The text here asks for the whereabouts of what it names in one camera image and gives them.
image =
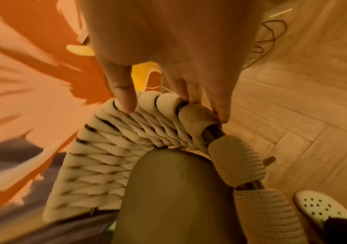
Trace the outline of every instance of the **woven backrest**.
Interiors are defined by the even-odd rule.
[[[108,100],[77,133],[49,196],[45,221],[93,209],[119,209],[130,172],[140,157],[167,146],[210,154],[220,177],[234,188],[265,177],[263,163],[241,139],[226,135],[206,144],[202,132],[210,125],[220,126],[207,108],[183,107],[184,101],[176,94],[150,91],[137,96],[137,108],[130,115],[121,111],[117,100]],[[249,243],[307,243],[293,209],[278,191],[234,190],[234,199]]]

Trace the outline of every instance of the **black cable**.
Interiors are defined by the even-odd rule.
[[[267,23],[270,23],[270,22],[278,22],[278,23],[282,23],[284,26],[285,26],[285,29],[278,35],[278,36],[275,36],[275,33],[273,31],[273,29],[271,29],[268,25],[266,25]],[[270,32],[271,32],[271,35],[272,35],[272,38],[271,39],[268,39],[268,40],[263,40],[263,41],[256,41],[255,43],[263,43],[263,42],[269,42],[271,41],[271,46],[269,48],[269,50],[264,53],[264,49],[263,47],[261,46],[254,46],[255,48],[260,48],[261,51],[260,52],[257,52],[257,51],[251,51],[253,53],[264,53],[262,56],[260,56],[258,59],[254,60],[252,63],[248,64],[246,67],[244,67],[242,70],[245,70],[247,69],[248,67],[252,66],[253,64],[255,64],[256,62],[258,62],[259,60],[261,60],[263,57],[265,57],[266,55],[268,55],[271,50],[273,49],[274,45],[275,45],[275,41],[280,38],[283,34],[285,34],[285,32],[287,31],[287,23],[284,21],[284,20],[271,20],[271,21],[265,21],[265,22],[262,22],[262,25],[268,29]]]

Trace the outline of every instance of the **parquet floor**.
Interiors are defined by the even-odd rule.
[[[285,20],[287,32],[242,72],[224,130],[277,158],[269,187],[290,199],[322,191],[347,207],[347,0],[277,1],[266,16],[289,8],[272,18]],[[276,34],[283,28],[269,26]],[[268,38],[261,28],[257,39]]]

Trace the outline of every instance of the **human hand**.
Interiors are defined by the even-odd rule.
[[[79,0],[97,59],[127,113],[136,108],[132,65],[159,64],[172,89],[222,123],[262,18],[262,0]]]

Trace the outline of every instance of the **wall mural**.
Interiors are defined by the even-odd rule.
[[[74,0],[0,0],[0,213],[26,205],[54,158],[113,97],[94,52],[77,41],[84,26]],[[136,65],[132,78],[140,91],[160,86],[159,67]]]

